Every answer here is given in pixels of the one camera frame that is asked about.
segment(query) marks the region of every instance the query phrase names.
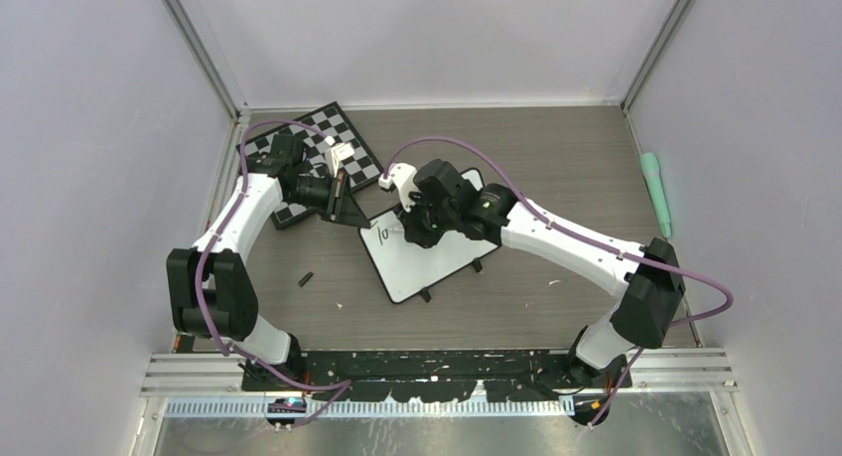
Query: white panel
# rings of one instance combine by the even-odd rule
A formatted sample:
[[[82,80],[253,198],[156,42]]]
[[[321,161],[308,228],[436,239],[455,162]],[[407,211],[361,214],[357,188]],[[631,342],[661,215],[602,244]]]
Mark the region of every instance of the white panel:
[[[228,118],[160,0],[0,0],[0,51],[0,454],[126,454]]]
[[[842,425],[840,24],[842,0],[696,0],[632,112],[682,267],[736,296],[700,329],[728,351],[760,454],[839,452],[816,429]],[[722,301],[687,288],[696,311]]]
[[[619,102],[674,0],[191,0],[251,107]]]

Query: black and white checkered pattern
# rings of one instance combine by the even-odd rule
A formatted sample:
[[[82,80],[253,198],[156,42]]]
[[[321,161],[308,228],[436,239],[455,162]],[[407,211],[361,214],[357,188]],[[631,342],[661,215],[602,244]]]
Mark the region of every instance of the black and white checkered pattern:
[[[316,111],[296,118],[306,125],[319,129],[328,136],[333,136],[337,143],[350,143],[353,147],[353,156],[343,160],[343,167],[351,178],[351,190],[356,191],[368,186],[375,181],[383,167],[368,145],[359,136],[359,133],[348,120],[340,106],[333,102],[325,105]],[[302,173],[310,173],[313,176],[327,176],[328,164],[325,160],[325,151],[330,146],[316,133],[288,125],[280,126],[262,135],[251,138],[245,143],[245,152],[248,156],[270,152],[272,143],[276,136],[295,136],[304,140],[306,158],[301,165]],[[303,218],[311,215],[316,210],[307,209],[300,205],[288,205],[282,203],[275,213],[272,214],[272,223],[278,229],[290,226]]]

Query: purple hose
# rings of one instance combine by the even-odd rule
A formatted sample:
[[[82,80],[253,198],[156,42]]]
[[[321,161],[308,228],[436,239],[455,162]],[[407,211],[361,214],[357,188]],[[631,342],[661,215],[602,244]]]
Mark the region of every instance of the purple hose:
[[[511,181],[511,179],[508,177],[508,175],[506,175],[505,172],[502,171],[502,168],[500,168],[499,165],[494,162],[494,160],[492,160],[488,155],[483,153],[476,146],[474,146],[474,145],[472,145],[468,142],[458,140],[456,138],[450,138],[450,137],[447,137],[447,136],[423,136],[421,138],[416,138],[414,140],[410,140],[409,142],[407,142],[406,144],[401,146],[395,152],[394,155],[392,155],[391,159],[389,160],[389,163],[386,165],[386,167],[383,171],[383,177],[385,177],[386,174],[389,172],[389,169],[391,169],[391,166],[395,162],[395,159],[398,157],[398,155],[400,155],[401,152],[403,152],[403,150],[409,148],[410,146],[416,145],[418,143],[424,143],[424,142],[427,142],[427,141],[439,141],[439,142],[444,142],[444,143],[450,143],[450,144],[459,146],[461,148],[464,148],[464,149],[470,151],[471,153],[474,153],[480,159],[482,159],[483,161],[488,163],[489,166],[491,166],[492,169],[494,169],[494,171],[502,178],[502,180],[505,182],[505,184],[512,190],[512,192],[518,198],[518,200],[521,203],[523,203],[523,205],[536,218],[538,218],[539,220],[541,220],[542,223],[545,223],[545,224],[547,224],[549,222],[549,218],[547,218],[543,214],[541,214],[538,210],[535,209],[534,206],[532,206],[531,203],[529,203],[529,201],[526,200],[526,197],[523,196],[523,193],[520,191],[520,189],[517,188],[517,186],[514,184],[514,182]],[[575,232],[572,229],[565,228],[565,227],[563,227],[563,226],[561,226],[557,223],[552,223],[552,227],[554,229],[558,230],[559,232],[565,234],[565,235],[568,235],[570,237],[573,237],[574,239],[580,240],[585,244],[589,244],[593,247],[596,247],[597,249],[601,249],[605,252],[621,256],[622,258],[629,259],[629,260],[632,260],[634,262],[638,262],[638,263],[643,264],[643,265],[648,265],[649,267],[654,267],[656,269],[665,270],[667,272],[673,272],[673,273],[676,273],[678,275],[682,275],[684,277],[687,277],[687,278],[693,279],[695,281],[701,282],[703,284],[709,285],[709,286],[715,288],[716,290],[722,292],[723,295],[725,295],[725,302],[723,302],[723,304],[720,305],[719,307],[717,307],[715,309],[708,310],[706,312],[702,312],[701,314],[696,314],[696,315],[692,315],[690,317],[685,317],[683,319],[675,320],[670,324],[670,327],[675,327],[676,325],[682,325],[682,324],[689,324],[690,322],[695,322],[697,320],[702,320],[702,319],[706,319],[708,317],[713,317],[714,315],[718,315],[718,314],[721,314],[721,313],[725,312],[726,310],[731,308],[731,306],[734,304],[734,294],[731,293],[731,290],[729,290],[728,287],[722,285],[721,283],[717,282],[716,280],[714,280],[710,277],[702,275],[698,272],[693,272],[692,270],[682,269],[680,267],[675,267],[674,265],[664,264],[664,263],[658,262],[656,260],[647,259],[645,257],[640,257],[640,256],[630,254],[630,253],[627,253],[627,252],[622,252],[618,248],[616,248],[612,245],[605,244],[603,242],[599,242],[597,240],[591,239],[591,238],[587,237],[586,235],[581,235],[578,232]],[[598,421],[600,419],[600,417],[603,415],[603,413],[605,413],[605,411],[608,409],[609,405],[611,404],[611,401],[614,399],[614,396],[617,394],[618,388],[620,388],[621,383],[623,383],[623,381],[626,379],[626,376],[629,374],[629,370],[632,367],[632,364],[634,363],[634,361],[637,360],[637,357],[639,357],[642,352],[643,352],[643,348],[639,349],[637,351],[637,353],[634,354],[634,357],[632,357],[631,360],[629,361],[629,363],[626,365],[626,369],[620,375],[620,379],[617,381],[617,384],[614,386],[614,389],[612,390],[611,394],[609,394],[608,399],[606,399],[606,402],[605,402],[605,404],[603,404],[602,409],[600,409],[600,411],[597,413],[597,416],[594,417],[594,419],[591,420],[591,423],[590,423],[591,425],[593,425],[596,421]]]
[[[259,123],[255,123],[255,124],[249,126],[248,128],[246,128],[245,131],[242,133],[242,137],[240,138],[240,141],[239,141],[239,166],[240,166],[240,173],[242,174],[242,187],[240,187],[239,192],[237,192],[238,194],[237,194],[236,200],[234,201],[233,206],[231,206],[231,209],[228,210],[228,213],[224,216],[224,218],[222,218],[222,221],[219,223],[219,226],[216,228],[216,233],[210,238],[210,241],[208,242],[208,245],[202,251],[202,255],[199,257],[199,264],[198,264],[197,269],[196,269],[196,277],[194,278],[194,285],[196,287],[196,299],[199,301],[199,309],[202,311],[202,316],[205,318],[205,324],[208,326],[208,331],[210,332],[210,336],[213,338],[213,341],[216,342],[216,346],[219,347],[219,351],[222,352],[222,354],[225,355],[226,357],[228,355],[230,355],[230,350],[229,350],[228,346],[226,346],[225,343],[222,341],[222,337],[219,334],[219,331],[216,329],[216,325],[213,323],[213,318],[211,317],[211,311],[208,309],[208,302],[205,300],[205,293],[202,289],[202,275],[205,273],[205,264],[208,262],[208,256],[211,254],[211,249],[213,249],[213,247],[216,245],[216,242],[219,240],[219,236],[222,234],[222,232],[228,226],[228,223],[230,223],[230,221],[233,218],[234,214],[236,213],[237,209],[239,209],[240,205],[242,204],[242,200],[245,198],[245,192],[246,192],[246,190],[248,190],[248,168],[247,168],[246,160],[245,160],[245,141],[246,141],[246,138],[247,138],[249,133],[254,131],[255,128],[257,128],[259,126],[265,126],[265,125],[299,126],[301,128],[310,130],[313,133],[316,133],[317,135],[321,136],[322,138],[328,137],[321,130],[319,130],[317,128],[314,128],[312,126],[306,125],[306,124],[301,123],[299,121],[282,120],[282,119],[266,120],[266,121],[261,121]],[[325,386],[313,386],[313,385],[309,385],[309,384],[299,383],[295,380],[292,380],[292,379],[288,378],[287,376],[283,375],[282,373],[278,372],[277,370],[275,370],[274,367],[267,364],[266,362],[263,362],[262,360],[255,358],[253,355],[250,355],[247,352],[244,352],[242,349],[240,349],[238,347],[233,347],[233,349],[234,349],[235,352],[243,355],[244,357],[246,357],[250,360],[254,360],[257,364],[259,364],[260,366],[262,366],[263,368],[268,370],[272,375],[274,375],[278,379],[286,382],[287,384],[295,386],[297,388],[305,389],[305,390],[309,390],[309,391],[329,391],[331,389],[338,389],[339,390],[318,411],[316,411],[312,415],[308,416],[304,420],[296,422],[295,424],[293,424],[293,427],[302,426],[302,425],[307,424],[310,421],[312,421],[313,418],[315,418],[317,415],[319,415],[319,413],[324,411],[343,392],[345,392],[345,390],[348,389],[349,386],[351,386],[350,380],[341,381],[339,383],[329,384],[329,385],[325,385]]]

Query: purple cable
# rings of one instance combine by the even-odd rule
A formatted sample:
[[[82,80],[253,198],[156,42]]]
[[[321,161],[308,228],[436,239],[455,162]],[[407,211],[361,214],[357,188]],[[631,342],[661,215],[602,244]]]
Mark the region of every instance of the purple cable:
[[[447,136],[423,136],[421,138],[416,138],[414,140],[410,140],[409,142],[407,142],[406,144],[401,146],[395,152],[394,155],[392,155],[391,159],[389,160],[389,163],[384,168],[383,177],[385,177],[388,174],[389,170],[391,169],[392,164],[395,162],[395,159],[398,157],[398,155],[400,155],[401,152],[403,152],[403,150],[409,148],[410,146],[417,145],[418,143],[424,143],[424,142],[428,142],[428,141],[438,141],[438,142],[450,143],[450,144],[459,146],[461,148],[464,148],[464,149],[470,151],[471,153],[474,153],[475,155],[477,155],[477,157],[479,157],[480,159],[482,159],[483,161],[488,163],[489,166],[491,166],[491,168],[494,169],[494,171],[500,176],[500,178],[505,182],[505,184],[511,189],[511,191],[514,193],[514,195],[517,197],[517,199],[521,203],[523,203],[523,205],[529,210],[530,213],[532,213],[533,216],[535,216],[536,218],[541,220],[542,223],[547,224],[549,222],[549,218],[547,218],[546,216],[541,214],[537,209],[535,209],[534,206],[532,206],[531,203],[529,203],[528,200],[526,200],[526,197],[523,196],[523,193],[520,191],[520,189],[517,188],[517,186],[514,184],[514,182],[511,181],[511,179],[508,177],[508,175],[506,175],[505,172],[502,171],[502,168],[500,168],[500,166],[493,159],[491,159],[488,155],[483,153],[483,151],[481,151],[476,146],[474,146],[474,145],[472,145],[468,142],[456,139],[456,138],[450,138],[450,137],[447,137]],[[619,250],[618,248],[616,248],[612,245],[605,244],[603,242],[599,242],[595,239],[591,239],[590,237],[587,237],[586,235],[581,235],[578,232],[575,232],[574,230],[569,229],[569,228],[565,228],[565,227],[563,227],[563,226],[561,226],[557,223],[551,223],[551,225],[555,230],[558,230],[559,232],[561,232],[565,235],[573,237],[574,239],[580,240],[585,244],[596,247],[597,249],[601,249],[601,250],[603,250],[605,252],[608,252],[610,254],[614,254],[614,255],[620,256],[620,257],[625,258],[625,259],[632,260],[634,262],[637,262],[637,263],[640,263],[640,264],[643,264],[643,265],[648,265],[649,267],[654,267],[656,269],[665,270],[667,272],[673,272],[673,273],[676,273],[678,275],[682,275],[684,277],[690,278],[690,279],[695,280],[697,282],[701,282],[703,284],[709,285],[709,286],[715,288],[716,290],[722,292],[722,294],[725,296],[725,302],[723,302],[723,304],[720,305],[719,307],[717,307],[715,309],[708,310],[706,312],[702,312],[701,314],[696,314],[696,315],[692,315],[690,317],[685,317],[683,319],[675,320],[670,324],[670,327],[675,327],[677,325],[682,325],[682,324],[689,324],[690,322],[695,322],[697,320],[702,320],[702,319],[706,319],[708,317],[713,317],[714,315],[718,315],[718,314],[721,314],[721,313],[725,312],[726,310],[731,308],[732,305],[734,305],[734,294],[731,292],[731,290],[729,290],[728,287],[724,286],[723,284],[717,282],[716,280],[714,280],[714,279],[712,279],[708,276],[702,275],[698,272],[693,272],[692,270],[687,270],[687,269],[682,269],[680,267],[675,267],[674,265],[664,264],[662,262],[658,262],[656,260],[648,259],[646,257],[640,257],[638,255],[630,254],[628,252],[622,252],[621,250]],[[603,413],[608,409],[609,404],[611,404],[611,401],[614,399],[615,394],[617,394],[618,388],[620,388],[620,384],[623,383],[623,381],[626,379],[626,375],[629,374],[629,369],[632,367],[632,364],[634,363],[635,360],[637,360],[637,357],[639,357],[642,352],[643,352],[643,349],[638,350],[637,353],[634,354],[634,357],[632,357],[631,360],[629,361],[629,363],[626,365],[626,369],[620,375],[620,379],[618,380],[617,384],[614,386],[614,390],[612,390],[611,394],[609,394],[608,399],[606,400],[606,403],[603,405],[602,409],[600,409],[599,413],[597,413],[597,416],[594,419],[591,420],[591,423],[590,423],[591,425],[593,425],[594,422],[598,421],[599,418],[603,415]]]
[[[321,136],[322,138],[328,137],[327,135],[325,135],[325,133],[323,133],[318,128],[314,128],[310,125],[301,123],[300,121],[282,120],[282,119],[266,120],[266,121],[261,121],[259,123],[255,123],[255,124],[249,126],[248,128],[246,128],[245,131],[242,133],[242,137],[240,138],[240,141],[239,141],[239,166],[240,166],[240,173],[242,174],[242,187],[240,187],[240,190],[238,192],[238,196],[236,197],[236,200],[234,201],[233,206],[231,206],[231,209],[228,210],[228,213],[224,216],[224,218],[222,218],[222,221],[219,223],[219,226],[215,230],[215,234],[210,237],[210,241],[208,242],[208,245],[202,251],[202,255],[199,257],[199,264],[198,264],[197,269],[196,269],[196,277],[194,278],[194,285],[196,287],[196,298],[199,301],[199,309],[202,311],[202,316],[205,318],[205,324],[208,326],[208,331],[210,332],[210,336],[213,338],[213,341],[216,342],[216,346],[219,347],[219,351],[222,352],[222,354],[225,355],[226,357],[228,355],[230,355],[230,349],[222,341],[222,337],[219,334],[219,331],[216,329],[216,325],[213,323],[213,318],[211,317],[211,311],[208,309],[208,302],[205,300],[205,293],[202,289],[202,276],[205,273],[205,264],[208,262],[208,256],[211,254],[211,249],[213,249],[213,247],[216,245],[216,242],[219,240],[219,236],[225,230],[225,227],[228,226],[228,223],[230,223],[230,221],[233,218],[234,214],[236,213],[237,209],[239,209],[240,205],[242,204],[242,200],[245,198],[245,192],[246,192],[246,190],[248,190],[248,168],[247,168],[247,164],[246,164],[246,160],[245,160],[246,138],[247,138],[249,133],[254,131],[255,128],[257,128],[259,126],[265,126],[265,125],[299,126],[301,128],[310,130],[313,133],[316,133],[317,135]],[[282,380],[282,381],[286,382],[287,384],[290,384],[294,387],[297,387],[299,389],[305,389],[305,390],[309,390],[309,391],[328,391],[328,390],[331,390],[331,389],[338,389],[339,390],[318,411],[316,411],[312,415],[308,416],[304,420],[296,422],[295,424],[293,424],[293,427],[302,426],[302,425],[305,425],[305,424],[309,423],[310,421],[312,421],[313,418],[318,416],[322,411],[324,411],[328,406],[330,406],[331,403],[333,403],[343,392],[345,392],[346,389],[348,389],[349,386],[351,386],[350,380],[341,381],[339,383],[329,384],[329,385],[325,385],[325,386],[313,386],[313,385],[309,385],[309,384],[299,383],[299,382],[297,382],[295,380],[292,380],[289,377],[283,375],[282,373],[278,372],[277,370],[275,370],[274,367],[267,364],[266,362],[263,362],[262,360],[256,358],[255,356],[250,355],[247,352],[244,352],[242,349],[240,349],[238,347],[233,347],[233,349],[234,349],[235,352],[243,355],[244,357],[255,361],[257,364],[262,366],[264,369],[268,370],[269,373],[271,373],[272,375],[274,375],[278,379],[280,379],[280,380]]]

